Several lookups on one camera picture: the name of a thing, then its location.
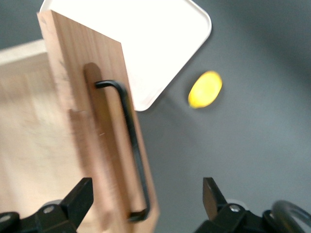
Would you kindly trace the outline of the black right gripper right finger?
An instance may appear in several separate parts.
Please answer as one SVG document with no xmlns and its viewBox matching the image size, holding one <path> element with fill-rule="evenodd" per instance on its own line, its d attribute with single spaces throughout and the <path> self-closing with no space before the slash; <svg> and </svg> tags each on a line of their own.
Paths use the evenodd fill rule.
<svg viewBox="0 0 311 233">
<path fill-rule="evenodd" d="M 203 178 L 203 205 L 208 219 L 196 233 L 274 233 L 263 216 L 257 216 L 224 198 L 212 177 Z"/>
</svg>

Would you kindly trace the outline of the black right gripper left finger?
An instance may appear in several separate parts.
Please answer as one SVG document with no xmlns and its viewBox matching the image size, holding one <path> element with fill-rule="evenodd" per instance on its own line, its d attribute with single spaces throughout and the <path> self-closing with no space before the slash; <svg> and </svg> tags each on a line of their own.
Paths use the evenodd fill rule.
<svg viewBox="0 0 311 233">
<path fill-rule="evenodd" d="M 21 221 L 22 233 L 76 233 L 93 204 L 91 178 L 82 178 L 58 204 L 46 204 Z"/>
</svg>

